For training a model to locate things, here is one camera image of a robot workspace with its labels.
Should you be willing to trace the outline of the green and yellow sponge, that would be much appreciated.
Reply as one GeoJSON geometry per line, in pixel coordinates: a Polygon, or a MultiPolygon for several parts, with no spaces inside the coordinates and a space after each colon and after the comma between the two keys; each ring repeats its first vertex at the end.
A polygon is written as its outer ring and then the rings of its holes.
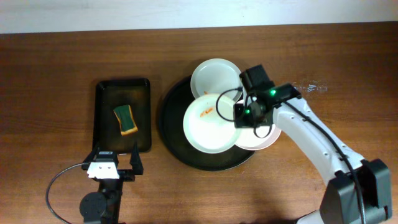
{"type": "Polygon", "coordinates": [[[129,105],[118,106],[113,109],[122,136],[126,136],[138,131],[137,124],[134,120],[132,109],[129,105]]]}

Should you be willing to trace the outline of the white plate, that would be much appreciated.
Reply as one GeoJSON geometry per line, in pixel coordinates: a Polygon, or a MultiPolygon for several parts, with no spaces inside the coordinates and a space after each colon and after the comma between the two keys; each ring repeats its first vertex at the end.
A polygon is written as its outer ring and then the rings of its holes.
{"type": "Polygon", "coordinates": [[[183,131],[188,142],[207,154],[225,152],[235,145],[241,131],[232,121],[235,101],[217,94],[195,99],[183,117],[183,131]]]}

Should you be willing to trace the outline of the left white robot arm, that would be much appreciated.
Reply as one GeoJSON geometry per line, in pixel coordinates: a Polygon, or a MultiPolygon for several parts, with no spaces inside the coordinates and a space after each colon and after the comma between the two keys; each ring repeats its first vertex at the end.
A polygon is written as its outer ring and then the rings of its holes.
{"type": "Polygon", "coordinates": [[[137,143],[131,149],[130,169],[118,169],[117,153],[103,151],[99,144],[83,162],[88,177],[99,183],[98,190],[88,193],[80,202],[83,222],[118,224],[123,184],[134,182],[137,175],[144,173],[137,143]]]}

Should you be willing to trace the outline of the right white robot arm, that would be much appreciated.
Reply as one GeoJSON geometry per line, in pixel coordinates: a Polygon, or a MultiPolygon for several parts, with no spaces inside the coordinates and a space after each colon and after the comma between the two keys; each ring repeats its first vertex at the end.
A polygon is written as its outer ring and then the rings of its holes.
{"type": "Polygon", "coordinates": [[[392,216],[391,172],[380,159],[367,161],[341,141],[312,112],[297,91],[256,94],[250,105],[236,104],[237,128],[274,125],[310,159],[325,185],[320,208],[297,223],[384,222],[392,216]]]}

